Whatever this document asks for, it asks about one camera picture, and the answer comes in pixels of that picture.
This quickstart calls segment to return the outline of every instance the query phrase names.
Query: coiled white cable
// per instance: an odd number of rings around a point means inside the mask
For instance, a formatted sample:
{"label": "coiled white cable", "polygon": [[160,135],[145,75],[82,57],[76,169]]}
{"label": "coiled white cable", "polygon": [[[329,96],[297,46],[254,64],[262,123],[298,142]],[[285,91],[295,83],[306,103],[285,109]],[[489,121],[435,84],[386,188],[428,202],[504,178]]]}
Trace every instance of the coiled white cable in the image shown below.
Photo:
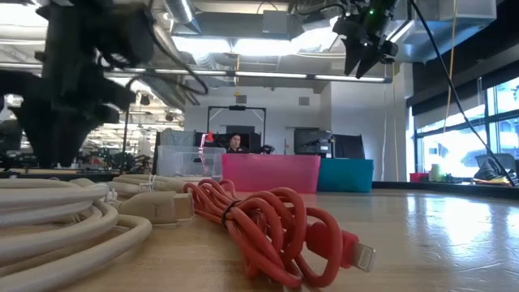
{"label": "coiled white cable", "polygon": [[[69,182],[42,179],[0,179],[0,230],[27,224],[48,223],[79,214],[83,220],[63,228],[36,228],[41,232],[0,237],[0,290],[43,291],[74,281],[142,242],[151,232],[149,220],[118,215],[99,201],[106,185],[79,187]],[[112,238],[59,260],[48,256],[96,238],[116,225],[130,228]]]}

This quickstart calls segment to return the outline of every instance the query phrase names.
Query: person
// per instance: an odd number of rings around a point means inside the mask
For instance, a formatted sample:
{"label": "person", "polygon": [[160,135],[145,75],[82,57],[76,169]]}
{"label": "person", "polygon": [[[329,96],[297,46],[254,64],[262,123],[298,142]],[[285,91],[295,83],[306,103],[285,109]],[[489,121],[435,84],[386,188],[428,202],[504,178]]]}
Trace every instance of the person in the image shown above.
{"label": "person", "polygon": [[229,147],[227,147],[227,153],[249,153],[247,148],[240,146],[241,142],[242,138],[240,137],[240,134],[233,133],[230,136]]}

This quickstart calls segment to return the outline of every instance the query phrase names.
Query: coiled red cable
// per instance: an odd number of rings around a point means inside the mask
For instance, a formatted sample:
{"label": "coiled red cable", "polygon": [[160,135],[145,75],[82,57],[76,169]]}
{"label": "coiled red cable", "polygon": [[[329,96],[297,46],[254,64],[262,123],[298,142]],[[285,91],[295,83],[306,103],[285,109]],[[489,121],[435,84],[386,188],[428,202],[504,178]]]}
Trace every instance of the coiled red cable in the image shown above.
{"label": "coiled red cable", "polygon": [[[195,214],[223,223],[238,244],[248,277],[254,278],[262,271],[289,288],[301,286],[302,275],[315,287],[328,286],[335,279],[343,256],[342,231],[329,213],[305,207],[295,191],[279,187],[256,192],[238,201],[230,180],[218,183],[211,179],[200,181],[198,186],[188,183],[184,191],[189,190],[192,191]],[[314,243],[326,241],[323,244],[328,263],[322,275],[315,274],[301,255],[308,236],[315,237],[315,234],[307,233],[307,216],[320,219],[328,229],[326,238],[313,240]]]}

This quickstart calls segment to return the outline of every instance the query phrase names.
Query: wooden table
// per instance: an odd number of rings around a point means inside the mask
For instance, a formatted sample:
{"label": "wooden table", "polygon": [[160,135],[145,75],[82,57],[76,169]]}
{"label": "wooden table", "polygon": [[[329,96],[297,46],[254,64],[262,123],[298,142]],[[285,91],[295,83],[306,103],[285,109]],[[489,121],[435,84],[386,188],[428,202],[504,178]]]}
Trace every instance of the wooden table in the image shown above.
{"label": "wooden table", "polygon": [[[322,291],[517,291],[519,205],[413,191],[305,196],[377,250],[375,269],[342,269]],[[304,251],[311,266],[325,261]],[[195,218],[154,227],[144,244],[62,291],[283,291],[251,281],[230,237]],[[303,287],[302,290],[319,291]]]}

